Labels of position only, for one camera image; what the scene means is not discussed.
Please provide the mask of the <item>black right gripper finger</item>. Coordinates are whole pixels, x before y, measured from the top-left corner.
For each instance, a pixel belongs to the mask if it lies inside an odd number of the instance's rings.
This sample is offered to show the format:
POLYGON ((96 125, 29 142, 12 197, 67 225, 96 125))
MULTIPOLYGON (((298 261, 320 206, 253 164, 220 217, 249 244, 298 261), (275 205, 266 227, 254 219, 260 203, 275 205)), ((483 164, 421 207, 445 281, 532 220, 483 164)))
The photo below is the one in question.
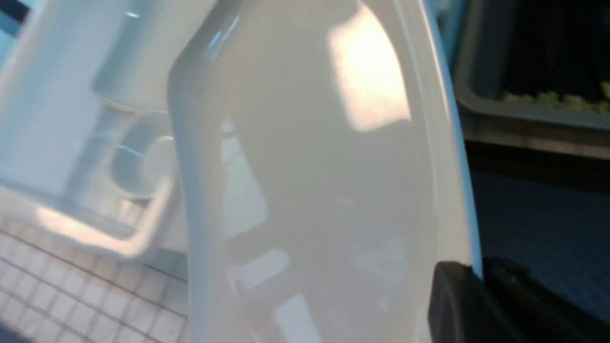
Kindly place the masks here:
POLYGON ((610 330, 509 259, 434 267, 427 323, 434 343, 607 343, 610 330))

